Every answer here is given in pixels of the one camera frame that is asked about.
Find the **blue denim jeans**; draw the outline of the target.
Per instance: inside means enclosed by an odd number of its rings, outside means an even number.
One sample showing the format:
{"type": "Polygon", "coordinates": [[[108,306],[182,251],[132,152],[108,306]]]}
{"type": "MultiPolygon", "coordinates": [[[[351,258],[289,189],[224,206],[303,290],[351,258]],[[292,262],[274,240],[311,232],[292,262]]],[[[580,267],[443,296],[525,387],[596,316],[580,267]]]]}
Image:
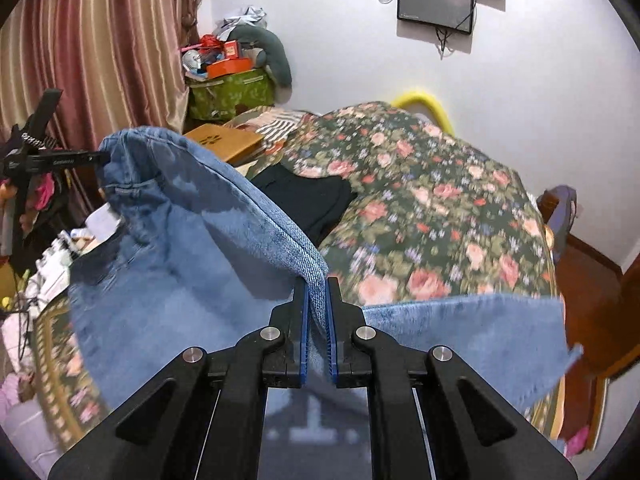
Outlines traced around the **blue denim jeans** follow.
{"type": "Polygon", "coordinates": [[[252,181],[179,133],[100,145],[115,233],[70,271],[110,414],[59,479],[570,479],[524,417],[577,360],[559,299],[349,284],[252,181]]]}

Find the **striped red curtain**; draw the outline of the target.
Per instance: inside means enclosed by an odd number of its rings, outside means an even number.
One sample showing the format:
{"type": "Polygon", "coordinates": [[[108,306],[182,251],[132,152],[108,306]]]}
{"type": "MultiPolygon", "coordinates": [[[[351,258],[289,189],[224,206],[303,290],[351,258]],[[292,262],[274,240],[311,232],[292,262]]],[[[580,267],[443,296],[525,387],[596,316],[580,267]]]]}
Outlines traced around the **striped red curtain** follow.
{"type": "Polygon", "coordinates": [[[1,136],[47,88],[62,90],[48,133],[92,151],[137,126],[183,128],[180,48],[198,38],[202,0],[1,0],[1,136]]]}

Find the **green storage box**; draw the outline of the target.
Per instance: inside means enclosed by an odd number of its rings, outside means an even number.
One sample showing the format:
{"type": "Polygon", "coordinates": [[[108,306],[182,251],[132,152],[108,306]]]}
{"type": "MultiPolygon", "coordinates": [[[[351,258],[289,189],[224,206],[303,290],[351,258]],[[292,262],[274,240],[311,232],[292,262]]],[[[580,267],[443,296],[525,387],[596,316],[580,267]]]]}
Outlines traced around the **green storage box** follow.
{"type": "Polygon", "coordinates": [[[274,85],[261,68],[190,85],[189,115],[201,122],[228,122],[258,106],[273,106],[274,85]]]}

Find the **floral bedspread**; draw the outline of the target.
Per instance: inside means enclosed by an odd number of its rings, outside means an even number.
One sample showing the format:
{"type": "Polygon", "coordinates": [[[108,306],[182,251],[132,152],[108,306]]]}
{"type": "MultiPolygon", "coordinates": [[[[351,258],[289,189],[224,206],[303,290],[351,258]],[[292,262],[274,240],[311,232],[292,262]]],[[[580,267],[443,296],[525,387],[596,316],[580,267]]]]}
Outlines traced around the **floral bedspread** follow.
{"type": "Polygon", "coordinates": [[[323,292],[403,344],[448,344],[544,436],[572,362],[541,215],[518,174],[403,110],[373,102],[314,116],[246,176],[164,128],[120,130],[99,171],[116,231],[70,268],[36,326],[38,398],[71,448],[179,350],[234,344],[310,288],[309,378],[270,394],[266,442],[360,451],[367,408],[336,390],[320,354],[323,292]],[[314,246],[252,183],[281,164],[337,176],[357,197],[314,246]]]}

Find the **orange box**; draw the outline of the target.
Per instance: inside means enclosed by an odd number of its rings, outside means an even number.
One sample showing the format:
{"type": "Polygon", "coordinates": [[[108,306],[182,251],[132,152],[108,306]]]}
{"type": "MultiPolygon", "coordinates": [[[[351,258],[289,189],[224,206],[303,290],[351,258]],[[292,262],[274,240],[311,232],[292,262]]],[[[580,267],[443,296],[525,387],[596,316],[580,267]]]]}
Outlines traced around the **orange box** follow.
{"type": "Polygon", "coordinates": [[[253,68],[250,58],[225,58],[206,67],[207,77],[216,79],[228,75],[244,73],[253,68]]]}

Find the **black folded garment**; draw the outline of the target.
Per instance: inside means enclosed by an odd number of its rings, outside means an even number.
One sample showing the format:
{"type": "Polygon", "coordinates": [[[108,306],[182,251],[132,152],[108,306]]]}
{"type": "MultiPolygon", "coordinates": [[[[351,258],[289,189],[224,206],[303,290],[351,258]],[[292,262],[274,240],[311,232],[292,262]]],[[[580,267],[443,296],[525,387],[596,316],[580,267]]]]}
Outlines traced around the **black folded garment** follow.
{"type": "Polygon", "coordinates": [[[299,177],[281,164],[262,170],[252,183],[282,209],[316,247],[340,223],[357,197],[350,183],[341,177],[299,177]]]}

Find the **purple bag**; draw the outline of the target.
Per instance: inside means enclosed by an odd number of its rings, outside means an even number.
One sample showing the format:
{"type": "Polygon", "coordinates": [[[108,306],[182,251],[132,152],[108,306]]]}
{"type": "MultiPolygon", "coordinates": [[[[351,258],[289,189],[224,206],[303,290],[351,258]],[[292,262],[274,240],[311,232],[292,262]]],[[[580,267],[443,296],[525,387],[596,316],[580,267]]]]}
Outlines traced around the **purple bag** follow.
{"type": "Polygon", "coordinates": [[[559,263],[567,245],[570,229],[576,218],[577,192],[571,186],[561,184],[547,190],[546,194],[556,199],[556,205],[547,221],[547,226],[554,235],[553,261],[559,263]]]}

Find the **grey plush toy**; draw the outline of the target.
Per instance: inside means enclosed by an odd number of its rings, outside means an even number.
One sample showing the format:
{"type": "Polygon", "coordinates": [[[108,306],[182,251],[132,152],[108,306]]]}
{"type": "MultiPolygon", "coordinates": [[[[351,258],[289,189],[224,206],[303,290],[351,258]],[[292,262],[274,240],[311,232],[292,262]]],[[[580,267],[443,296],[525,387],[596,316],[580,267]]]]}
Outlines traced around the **grey plush toy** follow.
{"type": "Polygon", "coordinates": [[[256,58],[258,66],[270,70],[272,79],[278,87],[292,86],[291,66],[286,57],[285,48],[273,32],[260,26],[241,24],[232,29],[228,39],[237,41],[245,50],[261,50],[262,55],[256,58]]]}

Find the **yellow foam tube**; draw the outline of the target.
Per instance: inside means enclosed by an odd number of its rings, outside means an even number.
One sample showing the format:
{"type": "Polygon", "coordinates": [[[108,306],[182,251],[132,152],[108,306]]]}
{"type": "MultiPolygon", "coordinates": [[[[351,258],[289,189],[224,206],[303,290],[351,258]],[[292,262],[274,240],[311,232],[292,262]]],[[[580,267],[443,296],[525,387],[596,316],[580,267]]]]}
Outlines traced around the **yellow foam tube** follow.
{"type": "Polygon", "coordinates": [[[432,115],[436,124],[443,132],[450,134],[450,136],[456,135],[454,133],[454,127],[442,104],[440,104],[439,100],[432,96],[431,93],[425,90],[413,88],[402,92],[400,96],[390,101],[390,105],[401,108],[402,110],[408,110],[413,106],[422,106],[432,115]]]}

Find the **small black wall monitor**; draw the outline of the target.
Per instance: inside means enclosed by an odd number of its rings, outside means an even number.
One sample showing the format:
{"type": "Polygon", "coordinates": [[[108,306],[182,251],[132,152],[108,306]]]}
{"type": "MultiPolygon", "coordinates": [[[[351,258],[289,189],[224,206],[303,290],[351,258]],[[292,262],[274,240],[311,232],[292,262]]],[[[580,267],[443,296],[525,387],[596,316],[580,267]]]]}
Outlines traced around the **small black wall monitor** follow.
{"type": "Polygon", "coordinates": [[[398,0],[397,18],[469,35],[476,0],[398,0]]]}

